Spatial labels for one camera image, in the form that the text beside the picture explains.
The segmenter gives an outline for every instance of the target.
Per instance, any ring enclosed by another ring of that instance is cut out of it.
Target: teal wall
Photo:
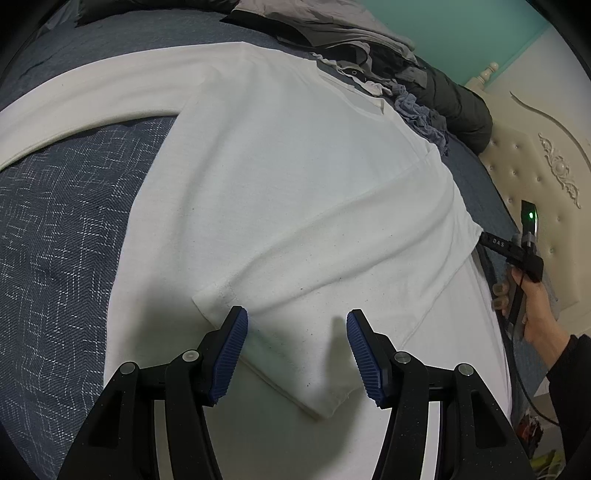
[[[461,85],[492,61],[502,71],[548,26],[526,0],[358,1]]]

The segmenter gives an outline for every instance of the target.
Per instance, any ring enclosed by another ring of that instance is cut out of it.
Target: black cable
[[[521,273],[521,281],[519,282],[519,288],[521,288],[521,284],[523,283],[523,277],[525,277],[525,272]],[[531,397],[528,395],[528,393],[525,389],[525,385],[523,384],[523,380],[521,379],[521,375],[519,374],[519,369],[517,368],[517,362],[515,361],[515,335],[511,335],[510,350],[511,350],[511,358],[513,360],[513,365],[515,365],[515,373],[517,375],[517,381],[519,382],[519,385],[521,386],[521,390],[523,391],[525,398],[527,399],[528,403],[530,404],[530,407],[533,408],[534,412],[536,412],[545,421],[550,422],[552,425],[556,425],[557,427],[560,427],[560,425],[557,422],[555,422],[552,419],[549,419],[546,415],[544,415],[540,410],[537,409],[537,407],[534,405],[534,402],[531,400]]]

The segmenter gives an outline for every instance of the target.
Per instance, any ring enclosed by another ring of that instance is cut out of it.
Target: shirt sleeve
[[[571,336],[547,378],[568,462],[591,427],[591,339]]]

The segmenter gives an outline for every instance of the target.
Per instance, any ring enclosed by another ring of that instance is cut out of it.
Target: blue bedspread
[[[129,22],[130,15],[141,21]],[[61,25],[16,62],[0,89],[0,109],[60,73],[131,51],[248,41],[294,53],[218,20],[140,11],[87,25],[92,34]],[[102,389],[106,312],[129,211],[173,122],[95,129],[0,172],[0,421],[42,480],[57,476]],[[444,162],[474,220],[510,238],[515,225],[478,158],[451,137]],[[545,370],[525,346],[517,357],[533,392]]]

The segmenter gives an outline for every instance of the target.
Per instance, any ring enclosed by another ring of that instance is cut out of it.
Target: person's arm
[[[554,319],[548,293],[542,283],[533,283],[513,268],[511,274],[526,295],[524,338],[550,369],[550,398],[562,433],[567,461],[586,436],[591,436],[591,339],[570,336]],[[508,285],[495,286],[500,298],[494,306],[506,315]]]

